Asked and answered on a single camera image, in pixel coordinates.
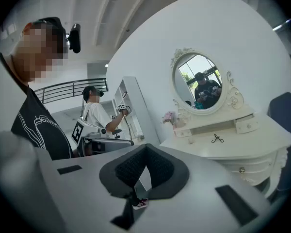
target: hand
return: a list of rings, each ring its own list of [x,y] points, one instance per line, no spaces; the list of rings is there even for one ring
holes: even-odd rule
[[[124,116],[127,116],[128,115],[128,110],[124,109],[124,110],[122,110],[122,113],[123,113]]]

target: hair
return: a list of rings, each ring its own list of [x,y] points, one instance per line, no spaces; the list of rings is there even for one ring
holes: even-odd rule
[[[85,102],[89,100],[89,92],[96,92],[96,88],[94,86],[87,86],[84,88],[82,94],[83,94],[83,99]]]
[[[199,81],[199,80],[203,80],[204,77],[205,77],[204,74],[201,73],[201,72],[198,72],[198,73],[195,74],[195,79],[196,79],[197,81]]]

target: metal railing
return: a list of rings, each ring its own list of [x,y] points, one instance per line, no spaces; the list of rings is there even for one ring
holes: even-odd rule
[[[93,85],[96,89],[106,92],[108,91],[106,78],[76,80],[65,83],[50,85],[38,90],[35,90],[40,101],[45,103],[54,102],[61,99],[67,99],[82,95],[85,87]]]

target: man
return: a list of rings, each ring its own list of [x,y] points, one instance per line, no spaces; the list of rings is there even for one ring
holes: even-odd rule
[[[52,160],[78,156],[77,151],[72,151],[64,132],[28,82],[50,70],[52,61],[62,60],[66,52],[65,29],[57,17],[48,17],[28,23],[9,56],[0,53],[1,63],[26,96],[11,131],[46,149]]]
[[[195,89],[195,100],[202,103],[204,109],[214,106],[220,98],[222,92],[221,86],[214,80],[206,80],[201,72],[195,74],[195,79],[198,83]]]
[[[105,128],[107,133],[112,137],[112,132],[115,131],[116,127],[120,124],[124,116],[128,115],[128,110],[122,110],[114,120],[110,120],[110,117],[99,103],[100,92],[95,89],[94,86],[87,86],[84,88],[83,99],[86,102],[86,106],[83,111],[83,120],[100,128]],[[147,207],[148,199],[138,199],[136,191],[133,188],[131,193],[130,201],[134,210]]]

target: shoe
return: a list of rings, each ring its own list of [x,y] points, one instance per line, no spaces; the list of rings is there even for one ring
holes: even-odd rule
[[[147,203],[148,203],[148,199],[142,199],[140,200],[138,205],[133,205],[132,207],[134,208],[134,210],[139,210],[141,208],[147,207]]]

